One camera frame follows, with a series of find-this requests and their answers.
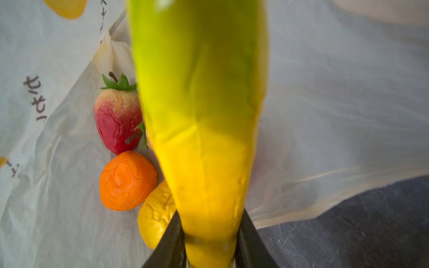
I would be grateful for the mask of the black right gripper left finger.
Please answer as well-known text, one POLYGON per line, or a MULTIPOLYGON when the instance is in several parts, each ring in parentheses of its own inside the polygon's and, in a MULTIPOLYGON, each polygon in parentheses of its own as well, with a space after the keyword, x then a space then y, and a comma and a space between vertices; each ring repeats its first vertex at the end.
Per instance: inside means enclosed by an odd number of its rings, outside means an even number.
POLYGON ((178 212, 175 212, 154 252, 142 268, 186 268, 184 232, 178 212))

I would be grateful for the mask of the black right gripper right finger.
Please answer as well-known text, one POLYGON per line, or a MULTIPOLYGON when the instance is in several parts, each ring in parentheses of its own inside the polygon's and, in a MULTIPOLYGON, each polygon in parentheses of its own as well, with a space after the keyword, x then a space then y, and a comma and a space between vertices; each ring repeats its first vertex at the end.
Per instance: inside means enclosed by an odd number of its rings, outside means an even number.
POLYGON ((244 210, 235 251, 237 268, 279 268, 263 244, 247 211, 244 210))

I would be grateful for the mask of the orange fruit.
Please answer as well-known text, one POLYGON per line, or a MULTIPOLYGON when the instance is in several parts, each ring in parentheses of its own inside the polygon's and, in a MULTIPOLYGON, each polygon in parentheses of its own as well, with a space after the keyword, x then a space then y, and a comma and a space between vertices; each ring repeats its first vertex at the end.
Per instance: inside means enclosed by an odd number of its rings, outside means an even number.
POLYGON ((128 211, 142 205, 157 185, 154 165, 134 151, 113 158, 99 179, 102 204, 113 211, 128 211))

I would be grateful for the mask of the banana print plastic bag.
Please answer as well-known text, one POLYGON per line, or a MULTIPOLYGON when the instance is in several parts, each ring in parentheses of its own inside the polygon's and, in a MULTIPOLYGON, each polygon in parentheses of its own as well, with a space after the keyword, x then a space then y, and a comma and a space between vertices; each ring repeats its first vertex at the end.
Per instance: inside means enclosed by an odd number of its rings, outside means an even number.
MULTIPOLYGON (((101 201, 102 75, 137 84, 128 1, 1 2, 1 266, 138 268, 137 209, 101 201)), ((427 1, 264 1, 267 88, 244 210, 321 215, 429 172, 427 1)))

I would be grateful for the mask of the yellow green mango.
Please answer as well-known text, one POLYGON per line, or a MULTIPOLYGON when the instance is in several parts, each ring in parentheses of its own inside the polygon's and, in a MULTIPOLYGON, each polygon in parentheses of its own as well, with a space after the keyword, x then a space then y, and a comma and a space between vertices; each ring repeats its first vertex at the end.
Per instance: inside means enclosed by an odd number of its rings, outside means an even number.
POLYGON ((267 88, 264 1, 128 1, 146 130, 195 268, 233 262, 267 88))

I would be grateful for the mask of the yellow round lemon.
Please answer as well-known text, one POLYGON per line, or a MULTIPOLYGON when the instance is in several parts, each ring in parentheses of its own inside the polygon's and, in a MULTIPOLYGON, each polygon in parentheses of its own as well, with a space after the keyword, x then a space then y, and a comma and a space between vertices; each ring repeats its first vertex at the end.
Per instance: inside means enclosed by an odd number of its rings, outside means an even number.
POLYGON ((137 224, 145 244, 155 250, 177 207, 167 182, 161 182, 139 210, 137 224))

